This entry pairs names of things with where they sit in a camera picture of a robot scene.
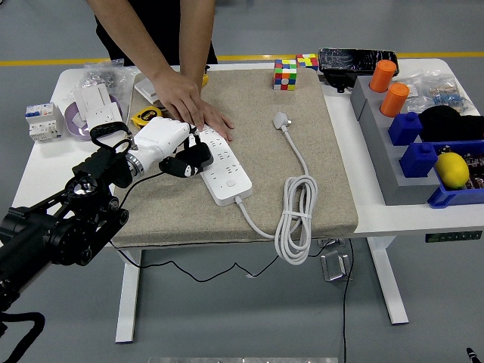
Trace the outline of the person's left hand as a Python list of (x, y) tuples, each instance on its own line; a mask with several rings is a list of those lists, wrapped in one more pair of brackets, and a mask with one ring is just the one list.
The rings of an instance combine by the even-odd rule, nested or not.
[(218, 132), (227, 142), (234, 140), (232, 135), (234, 124), (225, 114), (205, 101), (199, 101), (197, 109), (200, 114), (199, 120), (196, 123), (199, 130), (202, 130), (204, 126), (209, 126)]

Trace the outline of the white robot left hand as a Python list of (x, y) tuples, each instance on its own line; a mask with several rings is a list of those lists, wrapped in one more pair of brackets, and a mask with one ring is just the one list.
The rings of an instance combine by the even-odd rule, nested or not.
[(172, 156), (191, 133), (198, 135), (198, 130), (188, 123), (154, 117), (135, 135), (134, 146), (126, 154), (133, 179), (143, 177), (154, 163), (158, 164), (163, 173), (179, 178), (201, 173), (202, 166)]

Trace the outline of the person's right hand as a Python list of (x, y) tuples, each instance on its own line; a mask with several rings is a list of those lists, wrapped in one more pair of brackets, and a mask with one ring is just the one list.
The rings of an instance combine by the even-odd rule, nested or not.
[(204, 125), (197, 85), (188, 77), (168, 68), (150, 78), (161, 104), (179, 121), (198, 129)]

